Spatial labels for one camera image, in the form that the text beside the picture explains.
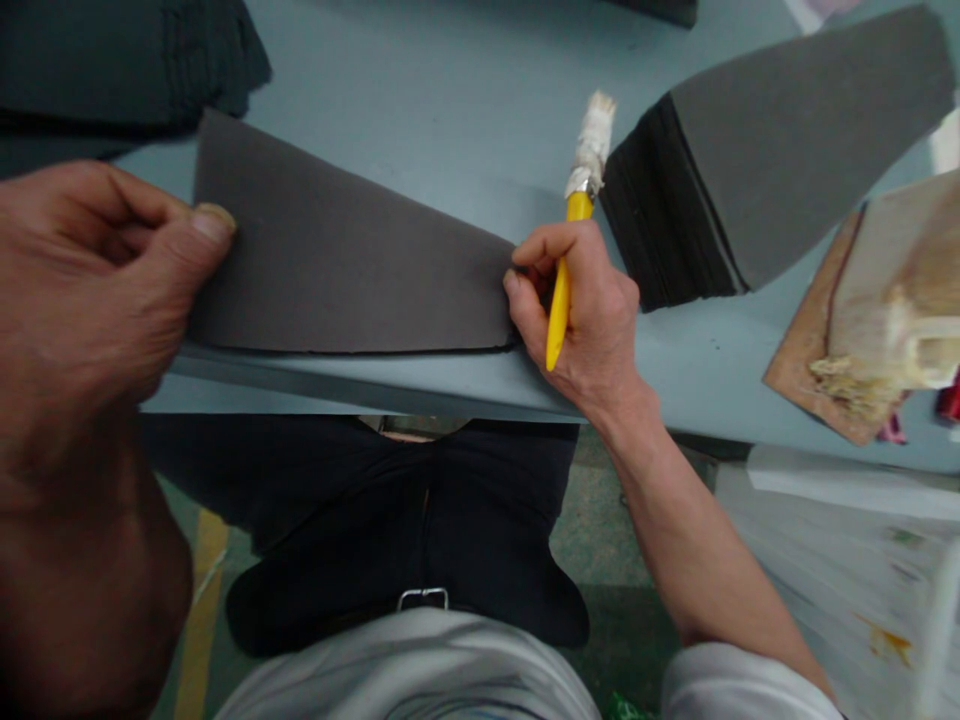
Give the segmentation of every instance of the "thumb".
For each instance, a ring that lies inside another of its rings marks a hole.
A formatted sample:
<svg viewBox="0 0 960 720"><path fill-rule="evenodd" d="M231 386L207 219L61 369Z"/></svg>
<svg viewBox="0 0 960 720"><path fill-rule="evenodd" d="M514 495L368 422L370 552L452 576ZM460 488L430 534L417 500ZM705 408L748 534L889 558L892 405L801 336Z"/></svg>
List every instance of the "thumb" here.
<svg viewBox="0 0 960 720"><path fill-rule="evenodd" d="M134 263L143 285L191 300L230 251L237 223L219 205L201 203L189 218L161 227Z"/></svg>
<svg viewBox="0 0 960 720"><path fill-rule="evenodd" d="M542 368L546 362L548 321L537 290L530 278L513 269L503 276L503 289L510 301L510 319L520 331L531 359Z"/></svg>

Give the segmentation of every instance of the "light blue table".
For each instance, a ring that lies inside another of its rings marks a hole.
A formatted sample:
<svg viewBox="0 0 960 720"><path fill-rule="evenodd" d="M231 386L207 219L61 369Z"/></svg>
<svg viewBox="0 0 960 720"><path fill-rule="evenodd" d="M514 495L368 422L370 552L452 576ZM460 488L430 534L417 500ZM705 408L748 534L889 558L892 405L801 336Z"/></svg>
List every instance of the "light blue table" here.
<svg viewBox="0 0 960 720"><path fill-rule="evenodd" d="M853 17L903 4L867 0ZM960 6L930 4L960 48ZM620 102L617 143L674 84L797 35L774 0L702 0L689 32L589 0L248 5L274 67L273 81L251 98L249 123L514 242L562 219L561 193L593 90ZM119 165L190 199L194 157L188 140L146 147ZM927 147L918 146L878 189L929 173ZM761 383L827 242L755 295L637 318L637 366L659 391L665 421L717 437L960 470L960 446L934 424L929 393L904 408L909 446L858 449ZM612 239L610 248L619 263ZM324 358L187 347L147 409L580 419L519 349Z"/></svg>

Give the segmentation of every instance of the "green floor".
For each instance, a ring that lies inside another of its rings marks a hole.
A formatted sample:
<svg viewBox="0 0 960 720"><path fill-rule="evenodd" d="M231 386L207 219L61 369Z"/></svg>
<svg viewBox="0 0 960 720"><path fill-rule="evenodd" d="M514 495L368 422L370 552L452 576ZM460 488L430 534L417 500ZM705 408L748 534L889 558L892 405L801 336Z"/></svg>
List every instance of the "green floor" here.
<svg viewBox="0 0 960 720"><path fill-rule="evenodd" d="M399 418L391 429L441 434L452 421ZM710 482L713 467L689 454L694 467ZM195 544L199 508L175 488L164 485L171 507L191 544ZM560 566L579 585L590 610L591 637L586 648L564 651L601 708L619 691L639 707L655 710L660 679L679 645L669 618L643 566L624 506L620 485L593 430L584 428L570 473L563 515L551 539ZM220 604L212 623L212 648L202 703L185 703L177 711L177 695L186 680L203 681L182 672L183 641L170 670L155 720L212 718L256 662L237 650L227 631L222 600L229 584L253 562L246 536L232 530L222 561Z"/></svg>

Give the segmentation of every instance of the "black pants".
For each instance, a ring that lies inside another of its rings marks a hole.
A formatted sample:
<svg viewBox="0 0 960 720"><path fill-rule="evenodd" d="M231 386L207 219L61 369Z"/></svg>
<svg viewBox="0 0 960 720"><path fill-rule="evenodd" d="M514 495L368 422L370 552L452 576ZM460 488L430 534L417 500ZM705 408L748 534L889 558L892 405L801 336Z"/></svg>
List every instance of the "black pants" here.
<svg viewBox="0 0 960 720"><path fill-rule="evenodd" d="M398 443L356 418L144 415L153 466L250 533L227 596L237 644L292 652L443 587L452 607L577 647L586 607L548 540L578 426L472 421Z"/></svg>

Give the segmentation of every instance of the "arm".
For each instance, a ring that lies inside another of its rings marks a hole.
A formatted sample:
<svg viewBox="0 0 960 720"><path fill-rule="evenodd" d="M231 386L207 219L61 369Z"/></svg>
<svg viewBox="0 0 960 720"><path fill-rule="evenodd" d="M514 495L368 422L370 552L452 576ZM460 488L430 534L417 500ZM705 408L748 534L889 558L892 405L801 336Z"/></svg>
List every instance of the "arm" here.
<svg viewBox="0 0 960 720"><path fill-rule="evenodd" d="M719 641L779 660L832 697L776 590L660 419L634 365L639 293L610 264L593 222L540 228L514 253L510 311L543 370L547 318L539 295L556 258L571 274L570 327L547 380L596 427L630 508L637 541L685 645Z"/></svg>
<svg viewBox="0 0 960 720"><path fill-rule="evenodd" d="M143 454L232 225L99 163L0 183L0 704L147 717L192 573Z"/></svg>

